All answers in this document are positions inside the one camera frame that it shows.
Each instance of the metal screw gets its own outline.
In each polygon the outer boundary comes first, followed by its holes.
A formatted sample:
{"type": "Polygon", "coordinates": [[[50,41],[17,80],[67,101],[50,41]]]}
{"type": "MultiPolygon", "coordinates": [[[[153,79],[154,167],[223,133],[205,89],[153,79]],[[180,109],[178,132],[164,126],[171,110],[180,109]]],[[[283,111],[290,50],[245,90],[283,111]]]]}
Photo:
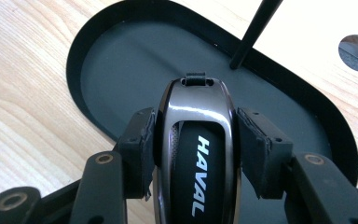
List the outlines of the metal screw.
{"type": "Polygon", "coordinates": [[[24,192],[14,192],[0,200],[0,211],[6,212],[22,205],[28,198],[24,192]]]}
{"type": "Polygon", "coordinates": [[[106,164],[112,160],[113,160],[113,156],[109,154],[102,154],[95,159],[95,161],[98,164],[106,164]]]}
{"type": "Polygon", "coordinates": [[[305,155],[305,159],[315,165],[323,165],[324,164],[324,159],[322,159],[321,157],[316,156],[316,155],[307,154],[307,155],[305,155]]]}
{"type": "Polygon", "coordinates": [[[136,142],[137,140],[138,140],[137,137],[132,137],[132,138],[127,139],[128,142],[136,142]]]}

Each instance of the silver metallic trim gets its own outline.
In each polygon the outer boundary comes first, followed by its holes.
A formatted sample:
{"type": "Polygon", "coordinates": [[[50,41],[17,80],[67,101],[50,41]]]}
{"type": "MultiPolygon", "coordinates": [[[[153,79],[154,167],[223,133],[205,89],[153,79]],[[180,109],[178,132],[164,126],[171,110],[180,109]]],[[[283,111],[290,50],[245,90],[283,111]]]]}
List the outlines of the silver metallic trim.
{"type": "Polygon", "coordinates": [[[211,121],[218,123],[225,131],[225,199],[222,223],[238,221],[238,207],[241,191],[241,173],[234,162],[234,116],[235,110],[226,85],[211,78],[213,85],[185,86],[182,79],[170,83],[162,97],[159,117],[162,122],[161,163],[154,173],[154,202],[156,223],[171,223],[171,167],[172,144],[170,143],[171,129],[180,121],[211,121]]]}

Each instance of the wooden table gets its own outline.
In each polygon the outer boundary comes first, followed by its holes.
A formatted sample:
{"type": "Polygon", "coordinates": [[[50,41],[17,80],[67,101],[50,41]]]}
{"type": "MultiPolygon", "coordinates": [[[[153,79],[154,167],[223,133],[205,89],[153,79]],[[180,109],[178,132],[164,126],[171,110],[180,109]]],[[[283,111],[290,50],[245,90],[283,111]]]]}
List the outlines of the wooden table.
{"type": "MultiPolygon", "coordinates": [[[[0,192],[43,196],[77,180],[86,159],[115,142],[76,108],[66,85],[68,50],[82,25],[116,1],[0,1],[0,192]]],[[[179,1],[241,38],[260,0],[179,1]]],[[[358,1],[285,0],[255,48],[325,94],[358,146],[358,72],[337,46],[358,34],[358,1]]],[[[153,223],[151,202],[129,201],[130,223],[153,223]]]]}

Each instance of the key fob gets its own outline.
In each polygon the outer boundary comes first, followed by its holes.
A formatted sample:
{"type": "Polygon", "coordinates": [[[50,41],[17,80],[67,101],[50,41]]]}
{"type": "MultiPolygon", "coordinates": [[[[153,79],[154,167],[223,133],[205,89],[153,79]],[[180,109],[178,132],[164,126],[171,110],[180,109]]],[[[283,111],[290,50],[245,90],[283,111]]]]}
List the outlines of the key fob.
{"type": "Polygon", "coordinates": [[[241,170],[226,85],[204,74],[172,81],[155,130],[157,223],[238,222],[241,170]]]}

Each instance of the black tray rim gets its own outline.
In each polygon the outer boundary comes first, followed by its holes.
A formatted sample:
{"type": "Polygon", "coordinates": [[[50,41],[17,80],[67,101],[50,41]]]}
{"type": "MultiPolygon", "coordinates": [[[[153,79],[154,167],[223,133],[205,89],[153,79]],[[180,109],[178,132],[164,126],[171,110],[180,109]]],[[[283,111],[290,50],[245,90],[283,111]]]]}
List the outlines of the black tray rim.
{"type": "MultiPolygon", "coordinates": [[[[188,30],[232,57],[240,40],[189,8],[170,1],[132,0],[115,3],[93,16],[78,32],[69,50],[66,78],[79,110],[97,128],[117,141],[94,118],[84,101],[81,90],[81,69],[93,43],[112,26],[129,21],[164,21],[188,30]]],[[[251,49],[242,66],[265,79],[313,113],[321,122],[332,151],[332,160],[339,170],[356,186],[358,180],[358,151],[345,118],[337,107],[305,80],[274,62],[256,49],[251,49]]]]}

